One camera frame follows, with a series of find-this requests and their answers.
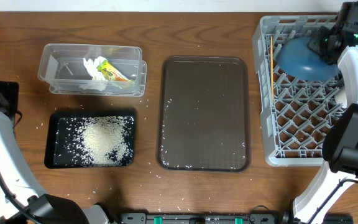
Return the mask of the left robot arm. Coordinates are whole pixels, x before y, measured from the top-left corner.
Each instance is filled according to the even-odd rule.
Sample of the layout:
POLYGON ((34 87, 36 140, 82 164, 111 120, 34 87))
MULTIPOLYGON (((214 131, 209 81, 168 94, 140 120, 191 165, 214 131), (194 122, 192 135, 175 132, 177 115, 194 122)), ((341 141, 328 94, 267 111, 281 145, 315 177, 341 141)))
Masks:
POLYGON ((37 181, 14 133, 18 92, 18 83, 0 81, 0 223, 110 223, 102 206, 82 209, 37 181))

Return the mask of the white napkin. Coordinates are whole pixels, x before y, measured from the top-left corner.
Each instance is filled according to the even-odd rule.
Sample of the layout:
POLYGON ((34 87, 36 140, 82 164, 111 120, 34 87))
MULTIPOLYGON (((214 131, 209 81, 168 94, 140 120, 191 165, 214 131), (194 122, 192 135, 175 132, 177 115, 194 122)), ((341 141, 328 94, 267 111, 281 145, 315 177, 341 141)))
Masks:
POLYGON ((105 82, 107 79, 104 75, 97 69, 106 59, 102 56, 92 60, 83 58, 83 65, 86 68, 86 71, 91 77, 91 82, 85 85, 80 85, 80 88, 83 90, 98 90, 103 91, 106 88, 105 82))

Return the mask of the white cup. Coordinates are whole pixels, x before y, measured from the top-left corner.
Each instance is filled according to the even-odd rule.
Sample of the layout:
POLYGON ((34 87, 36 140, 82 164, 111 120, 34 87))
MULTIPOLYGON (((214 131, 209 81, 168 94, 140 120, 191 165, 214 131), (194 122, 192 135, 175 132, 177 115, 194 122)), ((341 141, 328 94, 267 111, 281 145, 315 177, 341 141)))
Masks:
POLYGON ((334 99, 338 105, 341 105, 341 108, 347 108, 347 96, 344 87, 339 89, 339 91, 335 94, 334 99))

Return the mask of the wooden chopstick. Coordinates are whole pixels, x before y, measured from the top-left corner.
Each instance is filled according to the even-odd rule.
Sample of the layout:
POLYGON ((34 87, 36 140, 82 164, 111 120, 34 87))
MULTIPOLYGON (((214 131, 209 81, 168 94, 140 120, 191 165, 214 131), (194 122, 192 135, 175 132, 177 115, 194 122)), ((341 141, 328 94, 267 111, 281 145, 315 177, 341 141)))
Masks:
POLYGON ((274 82, 273 82, 273 36, 270 36, 270 90, 272 95, 272 104, 274 105, 274 82))

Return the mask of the pile of white rice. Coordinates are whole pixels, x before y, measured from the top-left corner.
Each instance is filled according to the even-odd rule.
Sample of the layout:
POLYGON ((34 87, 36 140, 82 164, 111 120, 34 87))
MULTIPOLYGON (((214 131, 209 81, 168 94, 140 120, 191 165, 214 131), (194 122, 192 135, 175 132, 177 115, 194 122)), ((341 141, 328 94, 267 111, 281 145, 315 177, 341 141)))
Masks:
POLYGON ((134 117, 61 118, 54 142, 58 167, 127 166, 134 159, 134 117))

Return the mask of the yellow green snack wrapper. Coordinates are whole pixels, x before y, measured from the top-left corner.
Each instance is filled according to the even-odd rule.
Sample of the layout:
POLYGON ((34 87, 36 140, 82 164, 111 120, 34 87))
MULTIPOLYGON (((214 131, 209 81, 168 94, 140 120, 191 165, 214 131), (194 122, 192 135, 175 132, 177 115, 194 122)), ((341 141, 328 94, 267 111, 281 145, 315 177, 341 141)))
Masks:
POLYGON ((128 82, 129 79, 124 76, 118 69, 111 65, 107 60, 99 64, 96 69, 103 74, 106 80, 128 82))

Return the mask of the dark blue plate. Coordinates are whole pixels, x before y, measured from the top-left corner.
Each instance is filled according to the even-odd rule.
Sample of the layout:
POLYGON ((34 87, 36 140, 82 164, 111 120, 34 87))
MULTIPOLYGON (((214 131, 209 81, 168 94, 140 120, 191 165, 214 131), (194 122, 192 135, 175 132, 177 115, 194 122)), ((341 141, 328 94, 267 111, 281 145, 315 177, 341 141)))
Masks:
POLYGON ((300 80, 329 80, 340 71, 336 64, 328 65, 318 54, 309 49, 311 37, 290 39, 277 54, 277 65, 288 75, 300 80))

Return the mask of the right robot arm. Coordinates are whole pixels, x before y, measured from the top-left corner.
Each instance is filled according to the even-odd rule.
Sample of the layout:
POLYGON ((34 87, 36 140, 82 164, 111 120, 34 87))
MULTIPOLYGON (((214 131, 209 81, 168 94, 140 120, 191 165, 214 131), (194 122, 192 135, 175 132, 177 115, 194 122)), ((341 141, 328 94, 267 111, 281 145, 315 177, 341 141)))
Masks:
POLYGON ((344 223, 328 210, 358 184, 358 1, 344 2, 335 25, 311 37, 285 42, 278 66, 301 80, 324 80, 341 73, 346 110, 323 141, 323 163, 306 190, 294 199, 282 223, 344 223))

